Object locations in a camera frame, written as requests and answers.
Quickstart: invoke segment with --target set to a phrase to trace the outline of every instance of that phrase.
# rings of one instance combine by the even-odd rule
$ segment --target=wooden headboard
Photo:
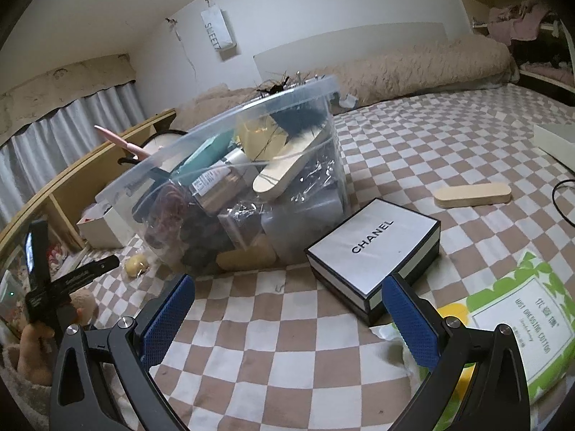
[[[311,71],[429,41],[447,41],[443,24],[377,24],[319,34],[280,45],[257,54],[254,61],[263,80],[280,79],[285,72]]]

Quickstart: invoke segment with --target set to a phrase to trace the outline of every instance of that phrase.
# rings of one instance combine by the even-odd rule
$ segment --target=pink comb
[[[116,133],[111,132],[110,130],[102,128],[101,126],[94,126],[94,128],[96,128],[102,134],[102,136],[104,136],[112,144],[116,144],[117,146],[120,146],[122,149],[125,149],[128,152],[134,154],[136,156],[136,159],[138,160],[143,160],[151,156],[139,146],[136,146],[135,144],[132,144],[131,142],[126,141],[125,139],[122,139],[120,136],[118,136]]]

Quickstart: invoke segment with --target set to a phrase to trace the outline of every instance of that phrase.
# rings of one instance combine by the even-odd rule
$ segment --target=beige fluffy blanket
[[[464,36],[453,42],[432,42],[388,51],[379,56],[354,60],[307,73],[337,76],[342,96],[359,99],[357,107],[394,99],[427,89],[461,85],[497,77],[499,83],[514,79],[517,72],[507,47],[484,36]],[[189,130],[205,120],[257,96],[255,88],[230,91],[220,85],[191,103],[180,106],[172,128]]]

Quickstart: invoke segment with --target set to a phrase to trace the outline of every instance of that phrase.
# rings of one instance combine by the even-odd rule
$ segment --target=checkered bedsheet
[[[532,123],[570,122],[574,112],[509,85],[341,115],[336,124],[353,207],[383,196],[442,221],[442,255],[416,285],[435,306],[492,284],[525,248],[548,261],[575,295],[575,228],[550,199],[553,185],[569,175],[530,142]],[[509,183],[513,201],[450,210],[433,203],[433,190],[488,181]],[[563,191],[557,201],[575,219],[575,194]],[[136,237],[123,256],[141,244]],[[170,276],[159,263],[130,284],[120,273],[90,286],[100,326],[135,315]],[[194,431],[385,430],[410,397],[401,350],[369,332],[307,266],[197,279],[197,300],[151,374]],[[540,427],[574,380],[568,375],[541,400]],[[117,378],[112,384],[125,403]]]

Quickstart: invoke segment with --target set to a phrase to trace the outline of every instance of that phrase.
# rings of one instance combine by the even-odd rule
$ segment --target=transparent container
[[[174,270],[303,262],[304,249],[350,211],[328,107],[338,90],[335,77],[324,77],[226,111],[125,172],[96,201],[109,202]],[[163,170],[176,156],[186,159]]]

